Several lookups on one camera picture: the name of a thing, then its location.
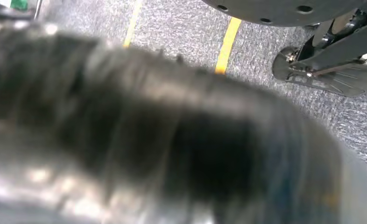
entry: gray carpet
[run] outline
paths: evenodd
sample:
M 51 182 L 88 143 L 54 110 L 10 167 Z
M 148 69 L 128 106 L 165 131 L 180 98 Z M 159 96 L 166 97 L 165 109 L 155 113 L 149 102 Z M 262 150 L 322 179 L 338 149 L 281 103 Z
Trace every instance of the gray carpet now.
M 44 0 L 41 19 L 65 29 L 123 43 L 135 0 Z M 229 17 L 201 0 L 144 0 L 132 43 L 182 54 L 186 61 L 214 69 Z M 301 45 L 311 33 L 244 22 L 237 33 L 227 75 L 286 96 L 323 123 L 367 163 L 367 95 L 345 98 L 277 82 L 271 64 L 288 45 Z

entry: metal leg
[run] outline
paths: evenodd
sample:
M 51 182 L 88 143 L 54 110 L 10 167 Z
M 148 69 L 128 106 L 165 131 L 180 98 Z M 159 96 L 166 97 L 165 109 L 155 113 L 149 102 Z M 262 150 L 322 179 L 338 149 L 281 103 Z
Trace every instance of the metal leg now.
M 367 12 L 353 10 L 321 23 L 300 49 L 280 52 L 273 75 L 348 97 L 367 93 Z

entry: yellow tape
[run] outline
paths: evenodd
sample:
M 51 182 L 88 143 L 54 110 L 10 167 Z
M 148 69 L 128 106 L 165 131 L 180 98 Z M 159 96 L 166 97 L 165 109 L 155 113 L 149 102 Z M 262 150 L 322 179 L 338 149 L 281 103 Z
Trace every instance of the yellow tape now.
M 134 11 L 131 15 L 130 24 L 128 25 L 126 38 L 124 39 L 123 46 L 126 48 L 130 45 L 131 39 L 134 36 L 134 28 L 138 20 L 138 15 L 142 7 L 142 0 L 137 0 L 134 5 Z
M 232 50 L 234 39 L 236 38 L 237 30 L 240 27 L 241 20 L 232 17 L 230 24 L 227 27 L 223 45 L 221 47 L 215 73 L 224 74 L 229 61 L 230 51 Z

